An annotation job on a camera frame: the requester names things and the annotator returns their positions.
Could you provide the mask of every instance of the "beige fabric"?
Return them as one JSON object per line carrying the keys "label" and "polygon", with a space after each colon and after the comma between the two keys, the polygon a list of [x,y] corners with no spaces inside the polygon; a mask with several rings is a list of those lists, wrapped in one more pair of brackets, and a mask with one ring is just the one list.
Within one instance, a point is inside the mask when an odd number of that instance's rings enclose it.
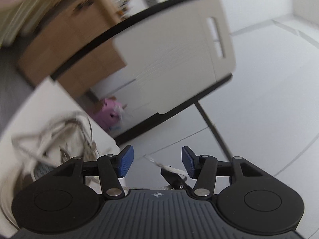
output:
{"label": "beige fabric", "polygon": [[23,0],[0,8],[0,48],[10,46],[18,33],[32,33],[42,17],[61,0]]}

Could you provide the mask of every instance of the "blue finger pad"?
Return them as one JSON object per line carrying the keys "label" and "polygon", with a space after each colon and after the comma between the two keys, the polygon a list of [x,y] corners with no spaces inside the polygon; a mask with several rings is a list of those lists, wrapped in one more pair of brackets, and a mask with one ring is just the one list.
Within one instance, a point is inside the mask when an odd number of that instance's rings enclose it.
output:
{"label": "blue finger pad", "polygon": [[125,177],[125,175],[130,169],[130,166],[133,160],[134,160],[134,149],[133,149],[133,146],[130,146],[120,160],[120,163],[117,169],[117,177],[119,178]]}
{"label": "blue finger pad", "polygon": [[193,158],[191,158],[190,154],[187,152],[187,150],[184,147],[181,150],[181,161],[183,162],[189,177],[192,179],[195,179],[194,160]]}

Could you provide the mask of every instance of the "tile grout line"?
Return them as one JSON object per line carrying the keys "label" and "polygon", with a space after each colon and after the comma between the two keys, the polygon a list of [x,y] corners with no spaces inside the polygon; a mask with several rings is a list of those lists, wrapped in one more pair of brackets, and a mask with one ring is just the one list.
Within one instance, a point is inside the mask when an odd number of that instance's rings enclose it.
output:
{"label": "tile grout line", "polygon": [[273,24],[274,23],[272,22],[272,19],[265,20],[265,21],[262,21],[262,22],[259,22],[259,23],[256,23],[256,24],[249,25],[247,27],[241,28],[239,30],[235,30],[234,32],[230,33],[230,35],[232,37],[239,36],[239,35],[254,31],[254,30],[258,30],[258,29],[261,29],[261,28],[265,28],[265,27],[271,26]]}
{"label": "tile grout line", "polygon": [[180,140],[178,140],[178,141],[176,141],[176,142],[174,142],[174,143],[172,143],[172,144],[170,144],[170,145],[168,145],[168,146],[165,146],[165,147],[163,147],[163,148],[161,148],[161,149],[156,150],[155,152],[152,152],[152,153],[149,153],[149,154],[144,154],[144,155],[140,156],[140,157],[139,157],[138,159],[136,159],[136,160],[140,160],[140,159],[143,158],[144,156],[150,156],[150,155],[152,155],[152,154],[155,154],[155,153],[157,153],[157,152],[159,152],[159,151],[161,151],[161,150],[163,150],[163,149],[165,149],[165,148],[168,148],[168,147],[170,147],[170,146],[172,146],[172,145],[174,145],[174,144],[177,144],[178,142],[181,142],[181,141],[183,141],[184,139],[189,138],[189,137],[191,137],[191,136],[193,136],[193,135],[195,135],[195,134],[197,134],[197,133],[199,133],[199,132],[201,132],[201,131],[203,131],[203,130],[205,130],[205,129],[207,129],[207,128],[208,128],[208,127],[205,127],[205,128],[203,128],[203,129],[201,129],[201,130],[195,132],[194,134],[191,134],[191,135],[189,135],[189,136],[187,136],[187,137],[184,137],[184,138],[182,138],[182,139],[180,139]]}
{"label": "tile grout line", "polygon": [[279,22],[279,21],[274,20],[274,19],[272,19],[272,21],[273,21],[273,23],[275,24],[275,26],[277,26],[277,27],[279,27],[279,28],[281,28],[281,29],[283,29],[283,30],[285,30],[285,31],[287,31],[287,32],[290,32],[290,33],[292,33],[292,34],[294,34],[294,35],[296,35],[296,36],[299,36],[299,37],[301,37],[302,39],[304,39],[305,41],[307,41],[309,44],[313,45],[313,46],[316,47],[316,48],[319,48],[319,42],[318,42],[318,41],[316,41],[316,40],[313,39],[312,37],[308,36],[306,33],[302,32],[302,31],[299,30],[298,28],[290,27],[290,26],[284,24],[284,22]]}
{"label": "tile grout line", "polygon": [[308,239],[310,239],[315,233],[317,233],[318,230],[319,230],[319,228]]}
{"label": "tile grout line", "polygon": [[286,170],[290,165],[292,165],[300,156],[302,156],[319,138],[319,133],[305,146],[305,148],[293,159],[291,160],[285,167],[283,167],[279,172],[277,172],[274,177],[279,175],[281,172]]}
{"label": "tile grout line", "polygon": [[217,140],[219,146],[221,147],[224,155],[226,156],[228,161],[232,161],[232,153],[229,151],[227,145],[225,144],[224,140],[222,139],[220,133],[218,132],[217,128],[215,125],[210,121],[208,118],[206,112],[202,108],[202,106],[199,104],[199,102],[195,102],[194,105],[196,106],[197,110],[199,111],[200,115],[203,117],[204,121],[208,125],[209,129],[213,133],[215,139]]}

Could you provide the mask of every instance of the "white rope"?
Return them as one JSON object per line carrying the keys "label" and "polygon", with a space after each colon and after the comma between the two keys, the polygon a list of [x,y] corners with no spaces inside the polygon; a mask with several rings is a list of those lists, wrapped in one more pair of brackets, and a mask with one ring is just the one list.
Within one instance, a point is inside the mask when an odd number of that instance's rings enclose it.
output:
{"label": "white rope", "polygon": [[[83,123],[79,119],[77,119],[78,116],[85,117],[90,127],[90,133],[87,132],[87,129],[85,128]],[[68,129],[72,129],[77,126],[79,127],[79,130],[81,131],[83,136],[84,150],[83,150],[82,157],[84,161],[97,160],[99,156],[99,152],[97,151],[96,144],[93,141],[91,122],[88,116],[84,112],[80,112],[80,111],[72,112],[71,114],[63,115],[63,116],[55,118],[54,120],[51,120],[48,126],[45,127],[43,130],[41,130],[37,134],[20,135],[20,136],[12,137],[12,145],[14,148],[24,152],[29,157],[36,159],[38,162],[51,165],[53,167],[57,167],[58,165],[56,163],[53,163],[49,159],[46,159],[45,157],[43,157],[43,153],[45,149],[49,148],[55,142],[55,138],[59,137]],[[45,140],[45,136],[48,134],[52,135],[52,137],[49,138],[50,140],[48,142],[43,142]],[[28,148],[24,147],[21,144],[23,140],[34,139],[34,138],[38,139],[38,149],[36,152],[29,150]]]}
{"label": "white rope", "polygon": [[[162,163],[159,163],[157,161],[155,161],[153,158],[151,158],[150,156],[143,156],[145,159],[149,160],[150,162],[152,162],[153,164],[155,164],[156,166],[163,168],[164,170],[167,170],[168,172],[172,172],[172,173],[177,173],[178,175],[182,175],[183,176],[183,181],[187,181],[187,173],[183,170],[180,169],[176,169],[173,167],[170,167],[168,165],[164,165]],[[163,186],[163,187],[157,187],[157,188],[145,188],[145,187],[126,187],[123,186],[123,190],[128,191],[130,189],[133,190],[171,190],[173,189],[173,187],[171,185],[167,185],[167,186]]]}

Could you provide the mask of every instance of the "white floor tile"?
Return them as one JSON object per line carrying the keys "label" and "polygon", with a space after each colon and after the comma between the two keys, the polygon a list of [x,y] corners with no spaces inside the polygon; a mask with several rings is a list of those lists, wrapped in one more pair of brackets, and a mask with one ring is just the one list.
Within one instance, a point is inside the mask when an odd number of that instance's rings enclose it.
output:
{"label": "white floor tile", "polygon": [[[150,156],[165,165],[185,170],[181,161],[181,149],[183,146],[189,146],[196,155],[208,154],[215,156],[219,161],[227,161],[208,128]],[[160,168],[145,158],[133,162],[125,179],[127,186],[130,187],[154,188],[167,185],[166,180],[160,174]],[[190,178],[187,181],[192,187],[195,182],[196,180],[191,180]],[[215,193],[219,193],[228,185],[228,177],[219,177],[216,182]]]}
{"label": "white floor tile", "polygon": [[216,127],[233,155],[274,175],[319,132],[319,56]]}
{"label": "white floor tile", "polygon": [[122,145],[121,149],[126,145],[132,145],[134,158],[137,159],[167,147],[206,127],[202,116],[192,105],[150,131]]}
{"label": "white floor tile", "polygon": [[294,17],[294,19],[284,21],[282,22],[282,24],[302,31],[306,35],[312,37],[314,40],[319,42],[319,27],[316,24],[306,21],[301,17]]}
{"label": "white floor tile", "polygon": [[276,176],[302,197],[305,212],[297,227],[303,237],[309,238],[319,229],[319,140],[286,170]]}
{"label": "white floor tile", "polygon": [[233,45],[232,80],[200,100],[213,122],[247,107],[319,54],[306,40],[275,25],[235,36]]}

